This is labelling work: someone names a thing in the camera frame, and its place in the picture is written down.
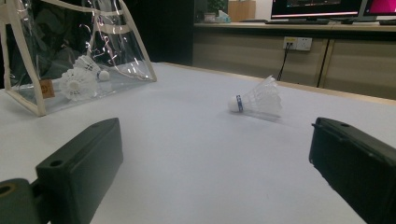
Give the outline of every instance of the white wall socket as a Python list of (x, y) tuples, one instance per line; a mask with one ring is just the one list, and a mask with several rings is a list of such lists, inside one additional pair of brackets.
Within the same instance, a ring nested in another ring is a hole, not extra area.
[(283, 41), (283, 49), (286, 48), (288, 43), (292, 44), (289, 49), (311, 50), (312, 38), (285, 36), (285, 41)]

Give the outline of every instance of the shuttlecock cork base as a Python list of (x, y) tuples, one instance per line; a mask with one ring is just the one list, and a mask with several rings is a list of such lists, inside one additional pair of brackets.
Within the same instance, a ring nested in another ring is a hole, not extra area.
[(275, 79), (270, 76), (244, 95), (233, 96), (228, 102), (232, 112), (248, 112), (279, 117), (282, 106)]

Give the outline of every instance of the shuttlecock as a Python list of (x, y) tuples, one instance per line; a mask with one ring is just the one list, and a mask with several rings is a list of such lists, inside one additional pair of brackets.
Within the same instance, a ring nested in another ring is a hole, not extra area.
[(93, 59), (89, 56), (86, 55), (81, 55), (79, 56), (75, 64), (73, 64), (73, 67), (75, 68), (82, 68), (86, 70), (87, 72), (91, 72), (94, 76), (96, 76), (99, 80), (101, 81), (109, 81), (110, 80), (110, 74), (102, 70), (97, 63), (93, 61)]
[(59, 88), (69, 100), (87, 100), (96, 95), (98, 83), (91, 72), (76, 67), (62, 74)]
[(282, 106), (280, 105), (279, 91), (272, 76), (266, 78), (253, 90), (245, 95), (232, 97), (228, 108), (233, 112), (247, 112), (279, 117)]

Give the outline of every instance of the computer monitor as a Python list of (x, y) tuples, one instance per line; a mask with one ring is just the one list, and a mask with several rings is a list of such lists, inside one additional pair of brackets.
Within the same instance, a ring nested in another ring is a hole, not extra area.
[(362, 0), (273, 0), (271, 20), (357, 17)]
[(396, 0), (368, 0), (364, 16), (396, 16)]

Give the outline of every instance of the transparent plastic bag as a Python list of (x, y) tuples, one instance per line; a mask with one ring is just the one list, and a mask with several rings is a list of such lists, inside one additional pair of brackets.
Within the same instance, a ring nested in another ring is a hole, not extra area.
[(79, 2), (6, 2), (6, 91), (38, 116), (156, 81), (123, 1)]

